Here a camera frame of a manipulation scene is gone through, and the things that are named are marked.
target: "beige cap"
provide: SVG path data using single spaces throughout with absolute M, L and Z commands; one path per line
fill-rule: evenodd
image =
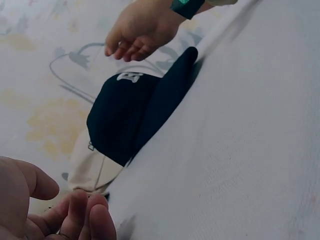
M 92 146 L 87 128 L 75 142 L 71 164 L 68 187 L 71 190 L 82 189 L 88 193 L 102 193 L 123 169 Z

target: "hand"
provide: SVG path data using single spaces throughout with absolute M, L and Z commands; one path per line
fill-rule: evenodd
M 172 0 L 138 0 L 125 8 L 105 40 L 105 55 L 142 61 L 170 42 L 186 20 L 170 9 Z
M 101 195 L 88 199 L 77 190 L 45 215 L 28 215 L 30 197 L 50 200 L 58 192 L 57 183 L 40 168 L 0 157 L 0 239 L 116 240 L 108 203 Z

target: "white cloth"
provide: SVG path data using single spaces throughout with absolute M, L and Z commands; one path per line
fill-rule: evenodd
M 110 185 L 118 239 L 320 239 L 319 23 L 319 0 L 263 0 L 224 31 Z

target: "navy blue cap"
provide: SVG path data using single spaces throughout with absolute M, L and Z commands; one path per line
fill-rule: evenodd
M 124 72 L 103 85 L 87 118 L 92 145 L 125 166 L 180 104 L 198 51 L 189 47 L 162 77 Z

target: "white sheet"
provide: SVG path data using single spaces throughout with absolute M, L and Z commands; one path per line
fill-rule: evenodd
M 161 76 L 228 7 L 185 22 L 147 61 L 107 58 L 103 43 L 130 0 L 0 0 L 0 155 L 63 173 L 101 85 L 121 71 Z
M 238 13 L 111 185 L 120 240 L 320 239 L 320 2 Z

